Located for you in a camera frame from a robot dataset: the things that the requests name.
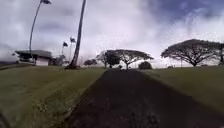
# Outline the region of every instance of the green lawn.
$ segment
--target green lawn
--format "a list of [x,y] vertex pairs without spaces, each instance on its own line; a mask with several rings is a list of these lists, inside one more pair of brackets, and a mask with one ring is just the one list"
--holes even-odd
[[63,121],[103,69],[28,67],[0,71],[0,111],[13,128],[49,128]]
[[157,69],[145,72],[224,113],[224,66]]

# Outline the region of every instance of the shrub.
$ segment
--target shrub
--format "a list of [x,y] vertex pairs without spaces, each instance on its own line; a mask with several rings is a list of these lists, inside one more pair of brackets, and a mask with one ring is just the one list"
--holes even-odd
[[139,69],[152,69],[151,64],[148,61],[144,61],[138,65]]

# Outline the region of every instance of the white building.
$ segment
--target white building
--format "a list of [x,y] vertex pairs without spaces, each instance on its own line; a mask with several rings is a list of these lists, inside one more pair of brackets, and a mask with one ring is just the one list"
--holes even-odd
[[[32,63],[32,57],[29,50],[16,51],[16,53],[19,55],[20,63]],[[43,50],[32,50],[31,53],[34,58],[34,64],[36,66],[48,66],[52,60],[51,52]]]

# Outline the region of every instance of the cloud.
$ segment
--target cloud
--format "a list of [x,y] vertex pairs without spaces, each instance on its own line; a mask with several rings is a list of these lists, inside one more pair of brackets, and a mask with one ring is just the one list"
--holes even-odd
[[[39,0],[2,1],[0,15],[4,18],[0,18],[0,44],[7,44],[15,50],[28,48],[38,2]],[[216,2],[209,3],[209,8],[208,2],[201,0],[195,3],[197,6],[192,5],[194,2],[182,0],[169,4],[177,6],[165,7],[164,2],[165,0],[87,0],[81,58],[93,58],[105,49],[126,48],[147,52],[158,60],[153,62],[156,67],[164,67],[169,62],[161,60],[160,54],[171,44],[190,38],[224,40],[224,11],[216,11]],[[81,4],[82,0],[52,0],[52,5],[42,5],[32,48],[50,50],[53,55],[59,55],[62,42],[69,43],[70,36],[77,36]],[[185,12],[174,10],[178,6],[185,8]],[[1,52],[0,56],[5,58],[6,53],[9,54]],[[69,56],[69,48],[65,49],[65,53]]]

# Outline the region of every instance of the roof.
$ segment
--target roof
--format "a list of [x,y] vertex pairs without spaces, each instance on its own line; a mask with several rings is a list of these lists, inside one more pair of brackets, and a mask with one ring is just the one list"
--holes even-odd
[[[17,54],[30,54],[29,50],[24,50],[24,51],[15,51]],[[32,50],[32,55],[36,55],[39,57],[44,57],[44,58],[52,58],[51,52],[49,51],[44,51],[44,50]]]

